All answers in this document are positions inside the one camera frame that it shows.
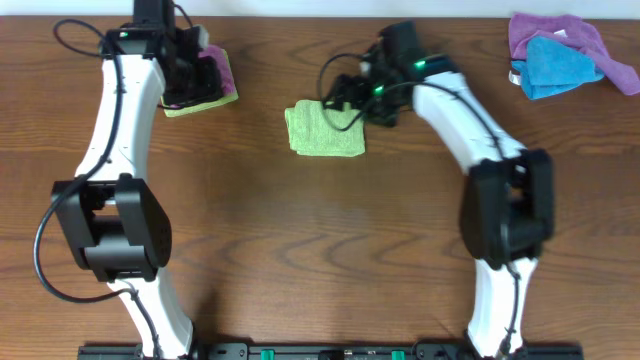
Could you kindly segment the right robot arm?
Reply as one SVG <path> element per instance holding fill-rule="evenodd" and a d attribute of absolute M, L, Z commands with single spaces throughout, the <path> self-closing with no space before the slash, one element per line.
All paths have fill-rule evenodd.
<path fill-rule="evenodd" d="M 411 21 L 382 29 L 356 55 L 360 72 L 319 89 L 321 109 L 357 109 L 355 118 L 393 127 L 410 107 L 446 145 L 465 176 L 459 228 L 475 262 L 475 300 L 465 330 L 476 359 L 524 359 L 520 332 L 526 291 L 554 230 L 553 163 L 492 118 L 445 54 L 421 47 Z"/>

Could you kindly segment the light green microfiber cloth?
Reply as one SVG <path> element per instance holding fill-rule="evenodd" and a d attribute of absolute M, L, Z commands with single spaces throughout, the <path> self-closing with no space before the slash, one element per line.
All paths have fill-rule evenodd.
<path fill-rule="evenodd" d="M 346 127 L 359 113 L 349 103 L 342 111 L 322 109 L 321 102 L 299 100 L 294 107 L 284 111 L 290 149 L 301 156 L 355 157 L 366 151 L 364 124 L 361 120 L 346 131 L 331 127 L 329 119 L 337 128 Z"/>

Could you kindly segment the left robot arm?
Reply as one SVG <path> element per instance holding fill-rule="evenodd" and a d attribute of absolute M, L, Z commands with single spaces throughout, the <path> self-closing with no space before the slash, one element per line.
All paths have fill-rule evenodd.
<path fill-rule="evenodd" d="M 170 220 L 147 183 L 158 110 L 180 115 L 226 94 L 225 57 L 209 36 L 177 26 L 172 1 L 137 0 L 130 22 L 100 35 L 103 90 L 89 148 L 74 177 L 52 188 L 56 218 L 76 264 L 120 299 L 142 339 L 139 359 L 198 359 L 194 326 L 178 303 L 167 265 Z"/>

